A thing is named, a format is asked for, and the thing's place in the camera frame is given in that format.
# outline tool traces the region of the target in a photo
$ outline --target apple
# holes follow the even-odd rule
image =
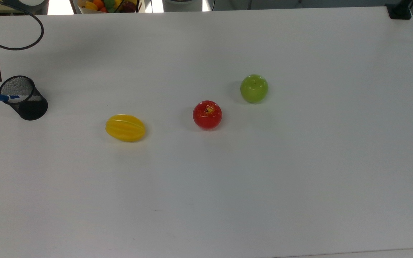
[[[132,2],[124,2],[122,7],[123,7],[123,12],[124,13],[134,13],[134,12],[136,12],[136,5]]]
[[[242,97],[251,103],[256,103],[265,98],[269,91],[269,84],[260,75],[249,75],[241,83],[240,92]]]
[[[218,126],[223,118],[221,108],[213,101],[202,101],[197,104],[192,113],[194,122],[204,130],[211,130]]]

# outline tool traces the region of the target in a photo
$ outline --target pen holder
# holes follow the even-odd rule
[[[34,86],[33,80],[26,76],[18,75],[7,79],[0,88],[3,95],[26,95],[21,101],[4,101],[10,105],[17,114],[25,120],[36,120],[47,111],[47,101]]]

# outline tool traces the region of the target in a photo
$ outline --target green apple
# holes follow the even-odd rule
[[[256,103],[265,98],[269,85],[260,75],[249,75],[241,83],[240,92],[243,98],[251,103]]]

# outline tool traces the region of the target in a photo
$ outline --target black cable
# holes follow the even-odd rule
[[[1,1],[0,1],[0,5],[8,6],[8,7],[14,9],[14,10],[19,10],[19,11],[25,13],[26,15],[29,15],[29,16],[33,17],[33,18],[39,23],[39,25],[41,26],[41,35],[39,35],[39,38],[38,38],[34,43],[32,43],[32,44],[30,44],[30,45],[28,45],[28,46],[18,47],[18,48],[6,47],[6,46],[3,46],[3,45],[0,45],[0,48],[6,49],[6,50],[13,50],[13,51],[16,51],[16,50],[25,50],[25,49],[28,49],[28,48],[30,48],[30,47],[33,47],[34,45],[38,44],[38,43],[41,41],[42,37],[44,36],[44,26],[42,25],[42,22],[41,22],[34,14],[30,13],[30,12],[27,11],[27,10],[23,10],[23,9],[21,9],[21,8],[18,8],[18,7],[16,7],[16,6],[13,6],[13,5],[10,5],[10,4],[1,2]]]
[[[113,13],[115,13],[116,11],[119,10],[119,8],[122,6],[123,2],[124,2],[124,0],[121,1],[121,3],[119,4],[118,8],[116,8],[116,10],[114,10]]]

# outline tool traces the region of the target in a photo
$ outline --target red apple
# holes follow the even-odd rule
[[[132,2],[124,2],[122,7],[123,7],[123,12],[124,13],[134,13],[134,12],[136,12],[136,5]]]
[[[210,130],[218,126],[223,118],[221,108],[213,101],[202,101],[197,104],[192,113],[194,122],[204,130]]]

